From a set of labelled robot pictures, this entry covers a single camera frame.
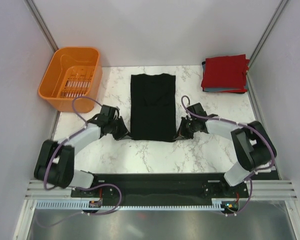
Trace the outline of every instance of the orange plastic laundry basket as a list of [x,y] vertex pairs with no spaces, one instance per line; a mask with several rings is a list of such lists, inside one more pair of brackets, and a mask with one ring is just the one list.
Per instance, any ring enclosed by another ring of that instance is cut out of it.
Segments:
[[[100,55],[93,47],[64,47],[56,51],[43,76],[38,94],[61,112],[73,112],[78,96],[97,98],[102,77]],[[75,109],[90,112],[95,103],[80,98]]]

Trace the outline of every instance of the white marble surface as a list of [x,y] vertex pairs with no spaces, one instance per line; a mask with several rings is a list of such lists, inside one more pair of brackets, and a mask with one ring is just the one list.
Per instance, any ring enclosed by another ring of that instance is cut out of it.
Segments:
[[[130,79],[136,74],[168,73],[176,76],[176,126],[185,111],[181,96],[188,95],[191,103],[200,102],[207,114],[241,123],[255,119],[248,94],[202,92],[202,67],[141,66],[104,67],[97,100],[117,106],[130,130]],[[83,114],[85,119],[99,113],[100,107]],[[54,139],[69,136],[83,126],[74,113],[62,112]],[[75,157],[75,168],[93,173],[213,173],[225,172],[236,162],[233,143],[225,138],[195,133],[194,139],[176,142],[146,140],[115,141],[111,135],[91,143]]]

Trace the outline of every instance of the purple cable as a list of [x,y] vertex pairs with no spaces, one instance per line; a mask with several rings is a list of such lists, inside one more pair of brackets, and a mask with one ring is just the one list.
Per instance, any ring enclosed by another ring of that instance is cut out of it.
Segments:
[[265,146],[268,148],[269,152],[270,152],[270,155],[271,155],[271,163],[269,164],[269,166],[267,167],[261,167],[261,168],[256,168],[253,172],[251,172],[244,180],[248,180],[251,176],[253,176],[255,174],[255,172],[257,171],[260,171],[260,170],[267,170],[267,169],[270,169],[272,168],[272,166],[275,165],[275,155],[274,155],[274,151],[272,150],[270,144],[267,142],[267,140],[264,138],[264,136],[261,135],[261,133],[259,133],[257,130],[255,130],[254,128],[248,126],[248,125],[244,125],[242,123],[237,123],[235,121],[231,121],[231,120],[228,120],[228,119],[224,119],[224,118],[218,118],[218,117],[208,117],[208,116],[200,116],[200,115],[197,115],[197,114],[194,114],[193,112],[189,111],[187,109],[187,107],[185,106],[184,104],[184,98],[187,98],[188,100],[188,104],[190,105],[190,99],[188,96],[184,95],[181,97],[181,104],[183,106],[183,108],[185,109],[185,111],[196,117],[196,118],[199,118],[199,119],[205,119],[205,120],[215,120],[215,121],[221,121],[221,122],[225,122],[225,123],[229,123],[229,124],[234,124],[234,125],[237,125],[237,126],[240,126],[240,127],[243,127],[243,128],[246,128],[246,129],[249,129],[250,131],[252,131],[253,133],[255,133],[261,140],[262,142],[265,144]]
[[[245,204],[243,205],[242,208],[240,208],[237,212],[227,213],[227,216],[235,216],[235,214],[238,214],[238,213],[242,212],[246,208],[248,203],[250,202],[251,197],[252,197],[252,180],[249,178],[247,181],[250,181],[250,193],[249,193],[248,199],[246,200],[246,202],[245,202]],[[216,212],[216,214],[225,215],[224,213],[220,213],[220,212]]]
[[58,224],[64,222],[65,220],[68,220],[68,219],[70,219],[70,218],[72,218],[72,217],[74,217],[74,216],[80,215],[80,214],[82,214],[82,212],[81,212],[81,211],[77,211],[77,212],[75,212],[75,213],[73,213],[73,214],[71,214],[71,215],[69,215],[69,216],[67,216],[67,217],[65,217],[65,218],[63,218],[63,219],[61,219],[61,220],[59,220],[59,221],[57,221],[57,222],[51,224],[51,225],[48,225],[48,226],[42,225],[42,224],[38,221],[38,217],[37,217],[37,216],[35,216],[34,219],[35,219],[35,223],[38,224],[38,226],[39,226],[40,228],[43,228],[43,229],[49,229],[49,228],[54,227],[55,225],[58,225]]
[[74,99],[72,100],[72,109],[73,109],[74,113],[75,113],[79,118],[81,118],[82,121],[84,121],[85,125],[88,125],[87,120],[85,120],[85,119],[80,115],[80,113],[76,110],[76,108],[75,108],[75,101],[76,101],[77,99],[89,99],[89,100],[91,100],[91,101],[94,101],[94,102],[95,102],[96,104],[98,104],[100,107],[102,107],[102,104],[101,104],[100,102],[98,102],[97,100],[94,100],[94,99],[92,99],[91,97],[88,97],[88,96],[77,96],[76,98],[74,98]]
[[118,201],[118,203],[112,209],[110,209],[108,211],[105,211],[105,212],[96,212],[96,213],[85,212],[85,214],[87,214],[87,215],[90,214],[90,215],[94,215],[94,216],[111,214],[114,211],[116,211],[117,207],[119,207],[119,205],[121,204],[122,193],[121,193],[120,189],[116,185],[114,185],[114,184],[104,183],[104,184],[100,184],[98,186],[94,186],[94,187],[90,187],[90,188],[82,188],[82,187],[76,187],[76,188],[79,189],[79,190],[83,190],[83,191],[92,191],[92,190],[95,190],[95,189],[98,189],[98,188],[102,188],[102,187],[113,187],[113,188],[115,188],[119,192],[119,201]]

